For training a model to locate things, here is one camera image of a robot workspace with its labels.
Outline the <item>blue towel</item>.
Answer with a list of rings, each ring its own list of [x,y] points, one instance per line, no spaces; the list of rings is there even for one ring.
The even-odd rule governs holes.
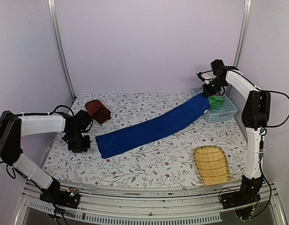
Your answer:
[[[98,150],[107,159],[175,134],[210,108],[208,97],[198,94],[154,119],[96,136]]]

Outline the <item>brown towel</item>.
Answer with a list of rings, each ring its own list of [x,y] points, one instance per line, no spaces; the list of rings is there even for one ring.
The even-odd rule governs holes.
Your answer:
[[[85,109],[91,118],[99,124],[103,124],[111,118],[110,110],[108,110],[98,99],[87,102],[85,104]]]

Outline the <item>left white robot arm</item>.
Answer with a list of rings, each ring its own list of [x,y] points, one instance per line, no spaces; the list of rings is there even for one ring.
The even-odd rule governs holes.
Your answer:
[[[82,153],[90,149],[85,135],[93,123],[90,115],[80,110],[75,115],[65,112],[20,113],[4,111],[0,117],[0,158],[41,191],[40,200],[54,206],[76,209],[81,196],[75,188],[60,189],[60,182],[41,169],[21,149],[21,138],[28,135],[64,133],[67,149]]]

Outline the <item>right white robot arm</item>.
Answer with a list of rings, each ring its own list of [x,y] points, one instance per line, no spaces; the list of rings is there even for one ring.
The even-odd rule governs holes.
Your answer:
[[[266,178],[263,173],[264,136],[269,120],[270,93],[259,90],[234,67],[220,66],[213,70],[214,77],[205,72],[197,76],[204,82],[203,95],[209,97],[218,93],[222,87],[231,85],[245,99],[241,119],[247,133],[247,163],[242,176],[240,190],[220,194],[219,199],[224,209],[234,208],[260,200],[259,190]]]

